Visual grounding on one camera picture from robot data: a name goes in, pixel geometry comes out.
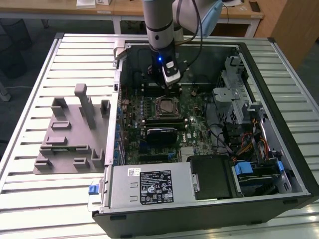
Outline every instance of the black trash bin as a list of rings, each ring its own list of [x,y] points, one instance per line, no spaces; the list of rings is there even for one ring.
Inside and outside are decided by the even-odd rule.
[[[0,35],[0,69],[10,79],[22,76],[27,70],[20,51],[7,35]]]
[[[19,50],[26,50],[32,45],[23,19],[1,18],[0,24]]]

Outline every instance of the robotic arm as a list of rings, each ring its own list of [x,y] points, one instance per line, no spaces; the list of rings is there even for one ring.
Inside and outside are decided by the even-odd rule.
[[[148,39],[152,51],[152,75],[163,78],[170,86],[178,82],[185,67],[180,68],[175,57],[174,24],[193,33],[202,21],[204,36],[211,34],[222,10],[221,0],[143,0]]]

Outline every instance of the floor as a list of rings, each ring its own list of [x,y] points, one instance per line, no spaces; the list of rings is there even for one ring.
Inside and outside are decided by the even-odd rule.
[[[0,82],[8,89],[11,94],[10,102],[0,101],[0,142],[1,140],[9,141],[14,128],[23,111],[24,105],[31,92],[38,73],[41,70],[45,57],[50,49],[56,32],[68,33],[114,33],[111,21],[77,21],[77,20],[50,20],[50,27],[44,29],[40,20],[26,20],[33,46],[25,51],[22,55],[27,63],[28,71],[14,80],[8,80],[0,72]],[[144,29],[140,29],[139,23],[128,25],[129,23],[121,22],[123,34],[145,34]],[[297,71],[300,78],[309,89],[310,93],[319,104],[319,44],[315,44],[309,55],[304,60],[302,66]],[[0,143],[0,159],[6,148],[5,143]]]

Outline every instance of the blue latch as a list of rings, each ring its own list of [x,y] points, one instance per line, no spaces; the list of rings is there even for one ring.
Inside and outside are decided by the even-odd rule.
[[[89,195],[98,195],[99,194],[99,185],[90,185],[89,186]]]
[[[118,157],[119,157],[119,153],[117,151],[114,151],[113,158],[117,159]]]
[[[237,163],[235,166],[236,174],[247,174],[247,173],[253,173],[253,168],[249,162],[240,162]]]
[[[282,161],[277,161],[277,165],[278,165],[278,168],[279,168],[280,172],[284,172],[285,171],[285,168],[284,168],[284,165],[283,165]]]

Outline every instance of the power supply label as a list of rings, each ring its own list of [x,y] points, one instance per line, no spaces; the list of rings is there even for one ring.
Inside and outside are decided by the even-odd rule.
[[[140,172],[142,205],[174,202],[170,170]]]

